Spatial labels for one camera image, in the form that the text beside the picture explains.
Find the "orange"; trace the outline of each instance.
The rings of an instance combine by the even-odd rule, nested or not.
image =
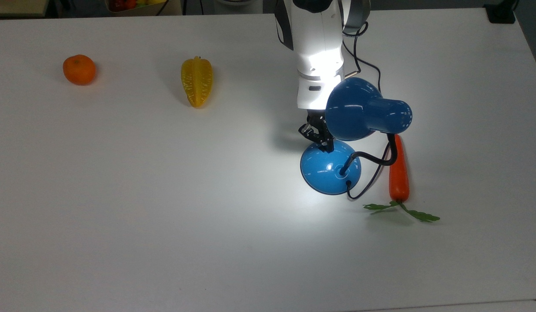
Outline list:
[[[87,85],[93,81],[96,67],[94,62],[85,55],[68,57],[62,65],[64,76],[75,85]]]

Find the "table surface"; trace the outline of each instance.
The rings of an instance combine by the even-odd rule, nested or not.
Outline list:
[[[0,0],[0,16],[45,16],[48,0]]]
[[[357,201],[304,182],[306,112],[271,15],[0,20],[0,311],[536,299],[536,63],[519,24],[483,9],[369,23],[359,55],[413,109],[407,205],[437,223],[362,208],[389,201],[387,170]],[[63,77],[76,54],[97,64],[91,85]],[[214,68],[203,109],[179,74],[195,55]]]

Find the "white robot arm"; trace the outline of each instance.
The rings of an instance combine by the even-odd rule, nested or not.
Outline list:
[[[280,0],[276,4],[278,35],[282,33],[282,43],[297,56],[297,106],[308,111],[307,123],[299,131],[329,152],[333,137],[325,126],[324,110],[329,94],[343,80],[343,32],[354,34],[369,12],[369,0]]]

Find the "blue lamp base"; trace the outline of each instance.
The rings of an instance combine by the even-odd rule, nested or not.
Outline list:
[[[347,180],[351,188],[361,177],[361,162],[355,158],[345,174],[339,174],[345,162],[355,152],[348,144],[335,140],[333,152],[320,150],[320,144],[311,144],[302,154],[301,172],[304,180],[313,189],[323,194],[337,195],[347,191]]]

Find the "gooseneck lamp arm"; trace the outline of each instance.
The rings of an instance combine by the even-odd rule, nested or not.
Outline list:
[[[391,149],[391,158],[389,158],[388,160],[384,160],[365,152],[354,152],[353,154],[351,154],[351,156],[349,156],[347,162],[345,162],[345,165],[343,165],[343,168],[341,168],[341,170],[339,171],[339,174],[341,174],[342,176],[345,175],[345,172],[347,171],[347,169],[349,169],[349,167],[357,157],[366,158],[367,160],[375,162],[376,164],[381,166],[391,166],[392,164],[394,164],[397,160],[397,145],[395,144],[395,134],[387,133],[387,140],[389,141],[389,148]]]

